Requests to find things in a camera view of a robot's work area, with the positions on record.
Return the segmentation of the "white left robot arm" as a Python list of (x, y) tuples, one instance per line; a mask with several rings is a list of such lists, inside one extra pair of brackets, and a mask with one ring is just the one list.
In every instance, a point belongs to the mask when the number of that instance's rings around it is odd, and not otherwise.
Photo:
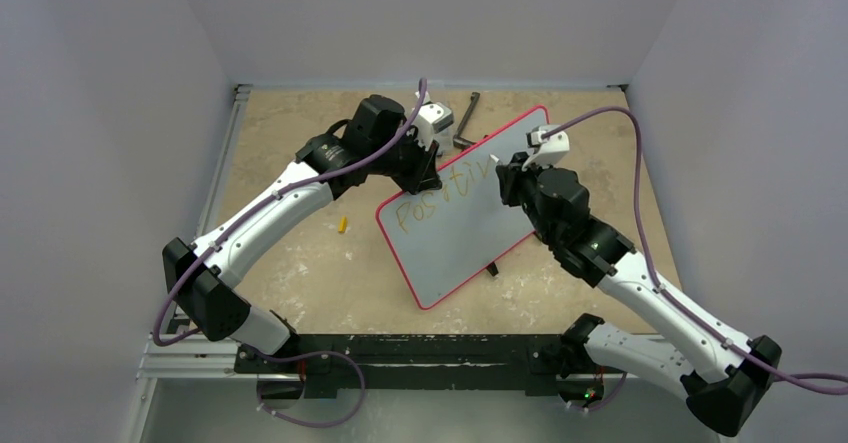
[(292, 368), (295, 330), (249, 303), (237, 286), (299, 223), (371, 175), (409, 194), (439, 189), (438, 144), (422, 115), (431, 104), (424, 89), (411, 111), (383, 95), (362, 99), (352, 117), (310, 138), (276, 180), (225, 223), (190, 243), (171, 240), (162, 251), (166, 302), (209, 340), (233, 339), (259, 353), (272, 371)]

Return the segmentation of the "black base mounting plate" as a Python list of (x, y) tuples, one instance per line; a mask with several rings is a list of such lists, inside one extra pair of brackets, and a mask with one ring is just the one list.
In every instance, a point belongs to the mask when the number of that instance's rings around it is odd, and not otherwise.
[(269, 399), (334, 398), (341, 390), (520, 391), (565, 402), (603, 398), (603, 369), (557, 334), (303, 334), (277, 361), (239, 346), (234, 371)]

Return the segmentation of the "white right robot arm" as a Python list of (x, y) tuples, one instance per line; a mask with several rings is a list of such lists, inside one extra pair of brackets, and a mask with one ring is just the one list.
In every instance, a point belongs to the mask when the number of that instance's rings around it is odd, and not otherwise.
[(770, 337), (750, 337), (698, 306), (657, 272), (613, 226), (593, 216), (589, 191), (571, 170), (498, 163), (501, 201), (527, 216), (571, 276), (624, 304), (663, 337), (652, 341), (584, 314), (563, 335), (561, 355), (576, 370), (611, 366), (682, 399), (701, 423), (737, 436), (775, 378), (782, 356)]

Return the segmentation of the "red framed whiteboard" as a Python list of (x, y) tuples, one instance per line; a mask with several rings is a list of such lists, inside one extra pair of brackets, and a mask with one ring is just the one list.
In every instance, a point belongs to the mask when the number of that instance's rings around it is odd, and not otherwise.
[(495, 163), (527, 148), (526, 134), (549, 122), (537, 105), (438, 169), (442, 188), (398, 193), (375, 219), (416, 305), (429, 310), (530, 237), (518, 208), (502, 204)]

